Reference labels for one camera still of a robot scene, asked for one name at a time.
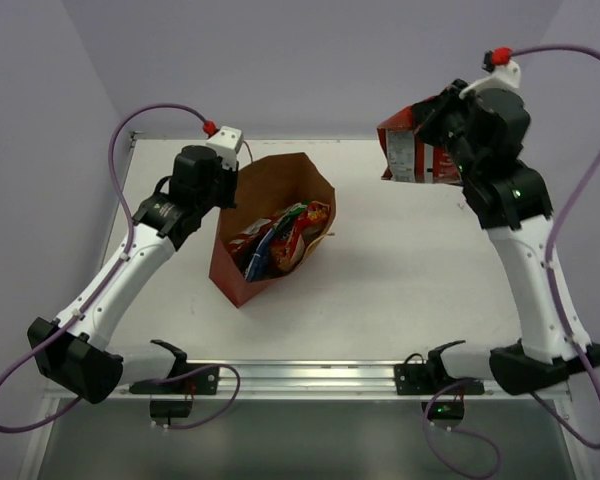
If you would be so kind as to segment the red brown paper bag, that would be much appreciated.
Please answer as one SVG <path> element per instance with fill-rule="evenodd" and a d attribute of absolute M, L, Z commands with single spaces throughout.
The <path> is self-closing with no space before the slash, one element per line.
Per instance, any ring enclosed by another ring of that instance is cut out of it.
<path fill-rule="evenodd" d="M 209 278 L 239 308 L 297 270 L 336 217 L 335 188 L 305 153 L 242 168 L 237 207 L 219 214 Z"/>

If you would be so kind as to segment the red Doritos chip bag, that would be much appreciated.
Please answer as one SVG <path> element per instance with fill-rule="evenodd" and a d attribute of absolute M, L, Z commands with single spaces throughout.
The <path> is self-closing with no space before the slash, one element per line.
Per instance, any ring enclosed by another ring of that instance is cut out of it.
<path fill-rule="evenodd" d="M 416 135 L 414 113 L 427 110 L 434 98 L 404 107 L 376 127 L 386 159 L 382 180 L 460 186 L 460 175 L 442 147 L 425 144 Z"/>

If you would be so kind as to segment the blue salt vinegar chip bag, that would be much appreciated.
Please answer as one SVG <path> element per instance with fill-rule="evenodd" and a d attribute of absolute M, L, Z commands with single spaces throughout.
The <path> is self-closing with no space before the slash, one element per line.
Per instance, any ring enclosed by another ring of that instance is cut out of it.
<path fill-rule="evenodd" d="M 257 243 L 244 272 L 247 282 L 263 281 L 272 277 L 271 243 L 276 235 L 276 229 L 270 228 Z"/>

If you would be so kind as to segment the red patterned cookie bag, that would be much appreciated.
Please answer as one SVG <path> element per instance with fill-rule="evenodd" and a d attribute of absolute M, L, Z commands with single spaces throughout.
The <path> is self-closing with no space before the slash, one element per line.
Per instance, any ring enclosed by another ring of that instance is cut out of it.
<path fill-rule="evenodd" d="M 331 206 L 316 200 L 308 203 L 303 213 L 275 228 L 270 250 L 272 275 L 290 273 L 304 258 L 308 246 L 325 231 Z"/>

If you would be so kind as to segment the green Fox's candy bag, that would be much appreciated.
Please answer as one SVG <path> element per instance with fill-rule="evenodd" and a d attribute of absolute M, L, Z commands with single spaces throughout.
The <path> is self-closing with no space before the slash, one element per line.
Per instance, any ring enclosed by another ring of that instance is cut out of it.
<path fill-rule="evenodd" d="M 276 213 L 277 218 L 274 224 L 280 225 L 281 223 L 284 223 L 288 218 L 297 217 L 307 209 L 308 205 L 308 202 L 296 202 L 290 205 L 289 207 L 282 209 L 281 211 Z"/>

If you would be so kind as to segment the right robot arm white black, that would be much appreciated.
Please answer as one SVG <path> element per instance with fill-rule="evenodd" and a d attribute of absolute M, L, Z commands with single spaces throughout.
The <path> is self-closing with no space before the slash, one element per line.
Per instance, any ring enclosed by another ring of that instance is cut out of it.
<path fill-rule="evenodd" d="M 418 138 L 443 148 L 458 170 L 466 203 L 506 273 L 521 330 L 509 346 L 456 340 L 431 350 L 429 387 L 444 393 L 471 378 L 521 395 L 600 367 L 600 344 L 578 322 L 549 248 L 554 223 L 546 183 L 518 157 L 530 125 L 522 98 L 502 87 L 472 92 L 457 79 L 416 106 L 414 121 Z"/>

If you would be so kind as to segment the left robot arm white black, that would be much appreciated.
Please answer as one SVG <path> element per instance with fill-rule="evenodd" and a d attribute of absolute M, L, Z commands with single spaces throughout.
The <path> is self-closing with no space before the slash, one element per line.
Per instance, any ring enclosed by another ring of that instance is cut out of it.
<path fill-rule="evenodd" d="M 131 220 L 132 230 L 79 297 L 55 319 L 38 318 L 27 331 L 39 372 L 97 404 L 118 386 L 155 382 L 165 392 L 188 379 L 187 355 L 153 340 L 137 352 L 107 347 L 122 316 L 153 274 L 196 232 L 213 208 L 232 208 L 237 147 L 212 141 L 186 146 Z"/>

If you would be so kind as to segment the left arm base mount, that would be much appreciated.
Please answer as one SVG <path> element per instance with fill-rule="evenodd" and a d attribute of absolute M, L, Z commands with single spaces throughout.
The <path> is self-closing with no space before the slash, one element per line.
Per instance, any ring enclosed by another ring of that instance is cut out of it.
<path fill-rule="evenodd" d="M 185 363 L 162 380 L 133 383 L 129 392 L 134 395 L 158 396 L 149 401 L 149 415 L 162 428 L 171 427 L 175 420 L 185 420 L 193 410 L 196 395 L 217 393 L 219 366 L 216 364 Z"/>

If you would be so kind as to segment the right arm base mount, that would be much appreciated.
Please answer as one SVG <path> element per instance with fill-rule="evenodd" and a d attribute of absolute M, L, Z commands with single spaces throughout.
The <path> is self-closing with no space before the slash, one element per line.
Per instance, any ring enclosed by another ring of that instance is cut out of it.
<path fill-rule="evenodd" d="M 412 353 L 403 362 L 395 364 L 393 379 L 396 393 L 406 396 L 434 395 L 452 385 L 455 379 L 444 371 L 441 355 L 446 350 L 463 344 L 464 340 L 449 342 L 430 350 L 426 356 Z M 458 426 L 465 414 L 465 395 L 480 396 L 484 393 L 484 383 L 480 380 L 471 380 L 464 386 L 456 386 L 447 392 L 453 399 L 436 401 L 427 414 L 427 419 L 441 421 L 445 427 Z"/>

